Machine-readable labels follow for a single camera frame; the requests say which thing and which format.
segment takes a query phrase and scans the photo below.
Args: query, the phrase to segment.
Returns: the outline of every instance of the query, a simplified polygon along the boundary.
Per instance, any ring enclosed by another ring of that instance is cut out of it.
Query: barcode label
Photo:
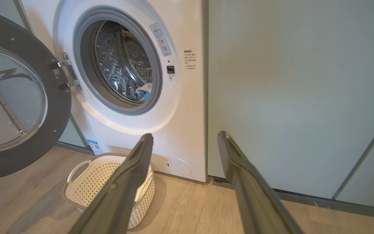
[[[54,72],[55,76],[59,76],[60,75],[60,72],[58,71],[58,69],[54,69],[53,72]]]
[[[92,140],[87,140],[87,142],[89,143],[90,145],[90,148],[92,149],[93,153],[98,156],[99,154],[102,154],[102,150],[101,148],[99,147],[99,144],[98,142],[95,142],[95,141],[92,141]]]

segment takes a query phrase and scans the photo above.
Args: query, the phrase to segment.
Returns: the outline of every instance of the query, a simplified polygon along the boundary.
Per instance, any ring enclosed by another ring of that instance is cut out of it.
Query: white laundry basket
[[[67,183],[61,191],[63,199],[83,213],[115,169],[120,166],[125,159],[126,155],[124,154],[105,153],[98,155],[93,161],[88,160],[79,163],[70,172]],[[85,164],[89,164],[89,166],[74,181],[71,181],[74,173]],[[150,208],[155,192],[154,166],[151,163],[148,168],[147,178],[136,192],[128,229],[135,228],[141,223]]]

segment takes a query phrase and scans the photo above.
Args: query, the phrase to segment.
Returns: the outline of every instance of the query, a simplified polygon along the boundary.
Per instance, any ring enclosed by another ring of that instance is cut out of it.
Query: door hinge
[[[59,89],[64,90],[64,89],[70,88],[71,86],[77,86],[78,89],[81,89],[80,84],[79,84],[79,82],[76,78],[76,75],[74,73],[73,67],[70,63],[70,60],[69,60],[68,56],[67,56],[67,53],[64,52],[64,53],[62,53],[62,55],[63,55],[64,60],[61,61],[61,62],[58,62],[56,65],[57,65],[58,68],[63,69],[64,73],[66,74],[66,78],[67,78],[68,82],[65,83],[65,84],[59,85],[58,86]]]

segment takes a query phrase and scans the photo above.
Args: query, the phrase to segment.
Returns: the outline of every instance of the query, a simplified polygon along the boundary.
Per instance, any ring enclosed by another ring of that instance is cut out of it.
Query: sticker
[[[60,72],[58,71],[58,69],[54,69],[53,72],[55,73],[55,76],[59,76],[60,75]]]
[[[184,51],[184,68],[186,70],[196,70],[196,53],[191,49]]]
[[[171,55],[167,40],[165,39],[164,33],[162,33],[160,25],[158,23],[150,26],[151,31],[154,33],[154,36],[157,39],[158,44],[160,45],[162,55],[167,56]]]
[[[87,142],[89,142],[90,148],[96,156],[103,153],[97,142],[91,140],[87,140]]]

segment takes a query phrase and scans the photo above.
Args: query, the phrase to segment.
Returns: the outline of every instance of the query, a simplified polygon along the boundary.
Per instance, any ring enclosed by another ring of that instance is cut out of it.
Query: blue cloth
[[[144,95],[145,100],[147,100],[150,97],[150,92],[147,91],[147,93]]]

